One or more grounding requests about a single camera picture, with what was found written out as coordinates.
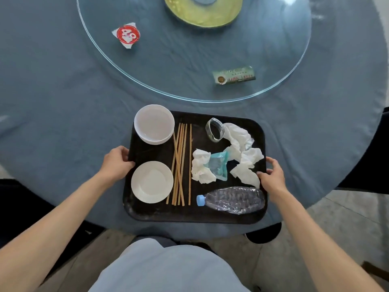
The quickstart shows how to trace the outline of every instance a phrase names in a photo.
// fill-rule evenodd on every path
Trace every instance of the red circle sticker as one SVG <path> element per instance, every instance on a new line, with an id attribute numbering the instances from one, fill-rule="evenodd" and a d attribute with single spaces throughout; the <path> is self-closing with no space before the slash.
<path id="1" fill-rule="evenodd" d="M 116 37 L 124 44 L 134 44 L 139 40 L 140 33 L 136 27 L 125 25 L 118 29 Z"/>

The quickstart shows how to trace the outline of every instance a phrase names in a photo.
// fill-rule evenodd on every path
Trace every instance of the person's right arm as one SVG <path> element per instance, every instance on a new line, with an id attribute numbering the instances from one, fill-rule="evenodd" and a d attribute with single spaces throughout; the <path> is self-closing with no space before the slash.
<path id="1" fill-rule="evenodd" d="M 287 190 L 284 173 L 275 159 L 266 173 L 258 172 L 308 267 L 319 292 L 383 292 L 383 289 L 351 259 L 309 216 L 299 201 Z"/>

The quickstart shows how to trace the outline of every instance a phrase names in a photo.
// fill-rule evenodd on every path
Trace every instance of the black tray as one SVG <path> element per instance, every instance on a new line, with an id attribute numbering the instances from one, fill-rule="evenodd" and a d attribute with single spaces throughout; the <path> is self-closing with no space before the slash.
<path id="1" fill-rule="evenodd" d="M 205 124 L 210 118 L 215 117 L 223 123 L 233 123 L 246 129 L 255 142 L 252 147 L 259 147 L 262 154 L 265 156 L 265 134 L 258 123 L 250 119 L 224 117 L 204 114 L 193 114 L 188 112 L 172 111 L 176 122 L 175 135 L 177 135 L 178 124 L 192 124 L 192 152 L 196 149 L 202 149 L 211 153 L 222 152 L 226 147 L 230 146 L 227 139 L 222 139 L 218 143 L 213 143 L 207 136 Z M 123 205 L 127 213 L 136 220 L 141 221 L 158 221 L 158 222 L 201 222 L 201 223 L 236 223 L 236 224 L 253 224 L 260 221 L 265 215 L 268 196 L 267 192 L 261 185 L 261 190 L 265 193 L 265 207 L 257 212 L 243 215 L 230 214 L 224 211 L 216 211 L 206 206 L 199 207 L 196 203 L 197 195 L 205 195 L 206 193 L 218 188 L 226 188 L 229 186 L 248 186 L 243 184 L 239 178 L 234 178 L 229 172 L 238 162 L 230 161 L 227 163 L 228 180 L 211 182 L 209 184 L 200 184 L 198 181 L 192 180 L 191 190 L 191 205 L 188 206 L 188 188 L 189 188 L 189 132 L 187 132 L 187 143 L 184 163 L 184 173 L 182 175 L 182 188 L 184 192 L 185 206 L 173 206 L 172 193 L 170 193 L 169 204 L 166 205 L 166 199 L 159 203 L 147 204 L 138 200 L 131 190 L 131 178 L 138 166 L 148 161 L 159 161 L 166 164 L 169 168 L 172 167 L 174 143 L 173 138 L 164 144 L 153 146 L 143 142 L 135 128 L 132 128 L 131 144 L 129 148 L 128 159 L 136 163 L 136 167 L 132 169 L 126 176 L 126 183 L 123 192 Z M 266 172 L 265 159 L 260 160 L 255 164 L 254 172 Z"/>

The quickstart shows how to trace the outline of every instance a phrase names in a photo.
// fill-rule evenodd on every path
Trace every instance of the wooden chair leg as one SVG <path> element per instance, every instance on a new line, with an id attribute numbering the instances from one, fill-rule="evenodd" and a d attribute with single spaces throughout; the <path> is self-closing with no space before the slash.
<path id="1" fill-rule="evenodd" d="M 371 275 L 375 275 L 389 282 L 389 272 L 384 271 L 383 269 L 378 268 L 377 266 L 372 265 L 370 262 L 364 261 L 361 267 Z"/>

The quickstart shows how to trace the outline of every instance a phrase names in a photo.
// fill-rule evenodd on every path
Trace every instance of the red circle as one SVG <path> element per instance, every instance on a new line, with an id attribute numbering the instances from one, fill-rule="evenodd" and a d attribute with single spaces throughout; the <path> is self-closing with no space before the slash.
<path id="1" fill-rule="evenodd" d="M 123 31 L 130 31 L 130 33 L 133 33 L 134 34 L 134 38 L 128 42 L 126 41 L 124 38 L 123 38 Z M 124 43 L 124 44 L 134 44 L 136 41 L 139 40 L 139 37 L 140 37 L 140 33 L 138 31 L 138 29 L 134 26 L 129 26 L 129 25 L 124 25 L 120 28 L 118 28 L 118 31 L 116 32 L 116 36 L 117 38 L 120 40 L 120 42 Z"/>

